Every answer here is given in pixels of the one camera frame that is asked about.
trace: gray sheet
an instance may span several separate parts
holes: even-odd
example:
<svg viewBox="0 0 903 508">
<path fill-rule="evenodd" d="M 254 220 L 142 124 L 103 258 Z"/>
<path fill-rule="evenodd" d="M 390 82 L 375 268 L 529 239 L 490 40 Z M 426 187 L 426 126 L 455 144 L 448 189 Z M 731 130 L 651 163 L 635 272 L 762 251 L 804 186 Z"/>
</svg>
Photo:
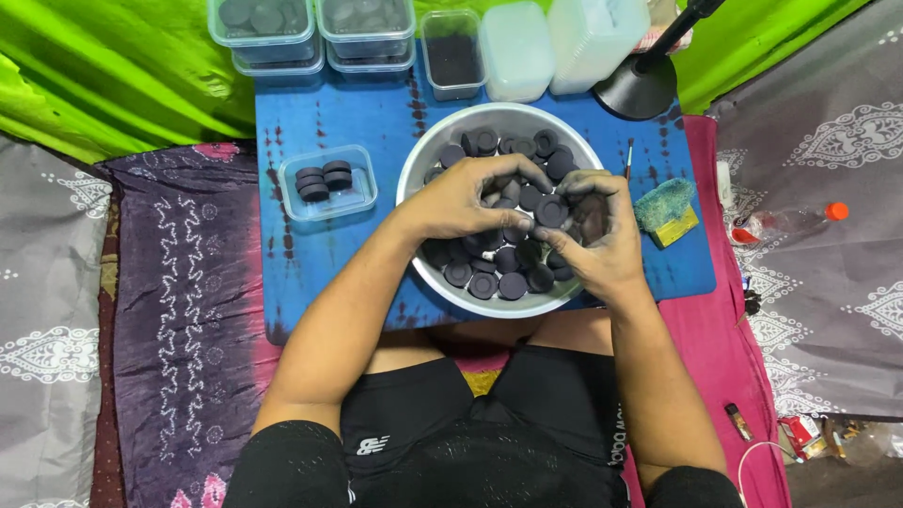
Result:
<svg viewBox="0 0 903 508">
<path fill-rule="evenodd" d="M 750 323 L 778 414 L 903 418 L 903 2 L 870 4 L 727 94 L 719 159 L 736 205 L 846 202 L 800 241 L 737 248 L 765 297 Z"/>
<path fill-rule="evenodd" d="M 0 135 L 0 505 L 88 506 L 111 187 Z"/>
</svg>

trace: aluminum bowl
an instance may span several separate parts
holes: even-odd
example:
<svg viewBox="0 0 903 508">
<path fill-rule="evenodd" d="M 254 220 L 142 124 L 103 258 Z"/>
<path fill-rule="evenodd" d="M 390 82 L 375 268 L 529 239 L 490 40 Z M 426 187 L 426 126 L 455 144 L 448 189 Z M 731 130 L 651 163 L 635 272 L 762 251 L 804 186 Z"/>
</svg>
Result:
<svg viewBox="0 0 903 508">
<path fill-rule="evenodd" d="M 436 165 L 444 147 L 460 143 L 462 133 L 478 127 L 492 127 L 500 135 L 529 137 L 541 129 L 551 128 L 558 133 L 559 143 L 571 148 L 573 160 L 579 167 L 602 168 L 602 162 L 589 143 L 560 118 L 542 109 L 513 102 L 482 104 L 462 109 L 443 119 L 414 145 L 398 179 L 396 205 L 423 188 L 426 172 Z M 567 282 L 556 282 L 552 291 L 541 295 L 527 293 L 515 301 L 503 300 L 498 296 L 479 300 L 471 296 L 467 289 L 453 287 L 446 282 L 442 272 L 430 266 L 420 250 L 412 262 L 420 277 L 445 299 L 487 317 L 516 319 L 541 315 L 562 306 L 582 290 L 580 282 L 573 278 Z"/>
</svg>

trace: stacked plastic containers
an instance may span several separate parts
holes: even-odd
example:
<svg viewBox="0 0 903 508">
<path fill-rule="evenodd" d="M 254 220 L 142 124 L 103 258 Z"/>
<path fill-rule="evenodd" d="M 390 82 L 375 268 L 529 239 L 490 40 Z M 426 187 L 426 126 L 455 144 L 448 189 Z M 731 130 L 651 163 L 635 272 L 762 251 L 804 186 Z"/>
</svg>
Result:
<svg viewBox="0 0 903 508">
<path fill-rule="evenodd" d="M 647 0 L 554 0 L 549 34 L 557 63 L 549 91 L 584 92 L 624 61 L 649 30 Z"/>
<path fill-rule="evenodd" d="M 314 86 L 325 61 L 312 0 L 207 0 L 213 40 L 236 69 L 267 84 Z"/>
<path fill-rule="evenodd" d="M 470 9 L 432 11 L 420 20 L 426 79 L 436 100 L 471 99 L 486 83 L 479 16 Z"/>
<path fill-rule="evenodd" d="M 330 66 L 347 81 L 403 80 L 414 65 L 413 0 L 316 0 Z"/>
<path fill-rule="evenodd" d="M 486 11 L 479 46 L 490 100 L 533 102 L 543 96 L 555 73 L 555 56 L 539 5 L 517 2 Z"/>
</svg>

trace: person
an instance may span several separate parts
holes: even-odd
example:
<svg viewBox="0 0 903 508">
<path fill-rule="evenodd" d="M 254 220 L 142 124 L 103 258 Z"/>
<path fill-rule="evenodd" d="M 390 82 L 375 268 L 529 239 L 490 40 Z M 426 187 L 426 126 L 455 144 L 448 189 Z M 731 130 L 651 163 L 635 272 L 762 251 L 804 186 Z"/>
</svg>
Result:
<svg viewBox="0 0 903 508">
<path fill-rule="evenodd" d="M 557 186 L 578 242 L 480 205 L 515 175 L 552 191 L 520 154 L 466 158 L 379 224 L 294 328 L 225 508 L 620 508 L 625 440 L 650 508 L 741 506 L 643 276 L 626 180 L 581 170 Z M 474 399 L 424 331 L 381 330 L 424 240 L 511 227 L 556 249 L 608 309 L 545 316 Z"/>
</svg>

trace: white cable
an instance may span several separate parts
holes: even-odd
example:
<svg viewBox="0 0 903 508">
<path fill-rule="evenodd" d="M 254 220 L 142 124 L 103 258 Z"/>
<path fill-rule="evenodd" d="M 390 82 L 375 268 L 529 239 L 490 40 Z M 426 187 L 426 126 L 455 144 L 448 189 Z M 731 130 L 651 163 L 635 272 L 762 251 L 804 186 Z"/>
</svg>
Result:
<svg viewBox="0 0 903 508">
<path fill-rule="evenodd" d="M 746 460 L 746 456 L 749 455 L 749 452 L 751 452 L 752 450 L 756 449 L 757 447 L 761 447 L 762 445 L 771 445 L 771 446 L 773 446 L 773 447 L 778 447 L 778 448 L 781 449 L 781 451 L 783 451 L 784 453 L 786 453 L 787 456 L 789 456 L 790 458 L 792 458 L 792 459 L 794 459 L 795 461 L 797 461 L 797 463 L 803 464 L 803 459 L 802 459 L 802 458 L 796 456 L 795 453 L 790 452 L 790 451 L 787 450 L 786 448 L 780 446 L 778 443 L 773 443 L 773 442 L 771 442 L 771 441 L 762 441 L 762 442 L 760 442 L 760 443 L 756 443 L 755 445 L 753 445 L 753 446 L 747 448 L 746 452 L 745 452 L 745 453 L 743 454 L 743 456 L 740 458 L 740 465 L 737 466 L 737 480 L 740 482 L 740 501 L 743 503 L 743 506 L 744 506 L 745 508 L 749 508 L 749 506 L 746 504 L 746 497 L 743 495 L 743 462 Z"/>
</svg>

